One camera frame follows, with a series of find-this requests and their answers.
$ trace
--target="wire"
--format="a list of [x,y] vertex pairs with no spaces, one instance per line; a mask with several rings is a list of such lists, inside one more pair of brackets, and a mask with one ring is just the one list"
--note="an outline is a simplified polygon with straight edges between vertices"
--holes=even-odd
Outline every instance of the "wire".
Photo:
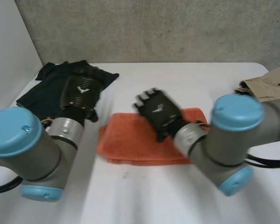
[[0,186],[0,194],[16,188],[18,185],[22,183],[22,181],[23,178],[18,176],[14,178],[12,181],[8,182],[7,184]]
[[47,122],[47,121],[53,121],[53,119],[51,119],[51,118],[47,118],[47,119],[44,119],[44,120],[41,120],[41,123],[44,123],[44,122]]
[[262,159],[253,155],[248,154],[247,155],[248,160],[252,160],[258,163],[253,163],[249,161],[245,161],[247,164],[260,167],[260,168],[280,168],[280,160],[268,160],[268,159]]

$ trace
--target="dark cloth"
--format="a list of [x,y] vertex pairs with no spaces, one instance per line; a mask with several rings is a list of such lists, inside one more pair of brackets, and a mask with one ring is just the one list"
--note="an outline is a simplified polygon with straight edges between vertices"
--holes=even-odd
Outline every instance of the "dark cloth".
[[17,105],[29,109],[40,120],[48,117],[56,118],[62,110],[60,98],[67,78],[73,75],[75,70],[79,71],[85,66],[93,68],[102,78],[109,78],[106,78],[105,88],[119,76],[119,74],[112,74],[93,67],[86,60],[74,63],[64,62],[60,65],[47,63],[35,79],[41,80],[41,82],[19,98],[16,101]]

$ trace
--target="table surface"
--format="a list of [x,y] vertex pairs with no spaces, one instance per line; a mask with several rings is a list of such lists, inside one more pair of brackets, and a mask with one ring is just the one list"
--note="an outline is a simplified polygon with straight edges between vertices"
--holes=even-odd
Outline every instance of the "table surface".
[[[113,113],[134,112],[135,96],[164,89],[182,108],[199,107],[210,119],[216,98],[241,80],[267,73],[257,63],[103,63],[120,77],[97,106],[99,122],[87,122],[68,184],[57,203],[21,198],[18,189],[0,195],[0,224],[280,224],[280,169],[254,168],[243,191],[225,197],[194,165],[116,165],[96,155],[98,130]],[[37,81],[31,81],[23,95]],[[250,153],[280,159],[280,142]],[[0,184],[14,173],[0,167]]]

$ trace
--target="tan fabric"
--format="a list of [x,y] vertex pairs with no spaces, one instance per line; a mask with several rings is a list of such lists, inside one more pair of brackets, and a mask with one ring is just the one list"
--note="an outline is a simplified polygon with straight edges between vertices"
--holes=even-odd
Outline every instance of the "tan fabric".
[[261,77],[244,80],[239,85],[235,92],[255,96],[260,102],[280,99],[280,67]]

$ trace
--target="folded towel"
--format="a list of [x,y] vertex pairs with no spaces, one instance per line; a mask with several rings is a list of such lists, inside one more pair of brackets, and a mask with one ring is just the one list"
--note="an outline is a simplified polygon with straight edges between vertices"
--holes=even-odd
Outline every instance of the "folded towel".
[[[206,122],[199,108],[184,109],[184,118],[192,123]],[[150,124],[136,113],[116,113],[108,125],[100,128],[97,153],[111,163],[132,165],[190,164],[168,137],[156,141],[156,132]]]

